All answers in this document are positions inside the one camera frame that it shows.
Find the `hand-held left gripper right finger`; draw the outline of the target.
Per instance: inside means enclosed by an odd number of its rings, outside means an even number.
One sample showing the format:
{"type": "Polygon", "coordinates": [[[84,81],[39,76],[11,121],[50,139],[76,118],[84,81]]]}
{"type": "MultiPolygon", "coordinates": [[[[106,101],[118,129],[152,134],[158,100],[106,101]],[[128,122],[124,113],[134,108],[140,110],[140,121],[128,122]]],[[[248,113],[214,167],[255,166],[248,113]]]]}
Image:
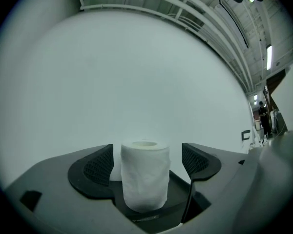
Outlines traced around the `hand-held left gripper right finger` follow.
{"type": "Polygon", "coordinates": [[[259,149],[248,154],[194,143],[182,145],[191,179],[181,224],[168,234],[236,234],[238,212],[258,167],[259,149]]]}

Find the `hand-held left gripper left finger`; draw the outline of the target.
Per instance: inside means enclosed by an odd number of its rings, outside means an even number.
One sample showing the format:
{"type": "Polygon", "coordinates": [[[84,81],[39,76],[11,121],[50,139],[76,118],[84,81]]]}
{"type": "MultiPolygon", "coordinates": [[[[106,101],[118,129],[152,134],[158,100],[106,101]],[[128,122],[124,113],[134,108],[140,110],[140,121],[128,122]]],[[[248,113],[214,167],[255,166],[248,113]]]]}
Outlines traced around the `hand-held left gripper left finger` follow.
{"type": "Polygon", "coordinates": [[[43,160],[6,190],[10,202],[36,234],[142,234],[114,204],[113,192],[84,175],[88,161],[103,157],[100,174],[108,183],[111,144],[43,160]]]}

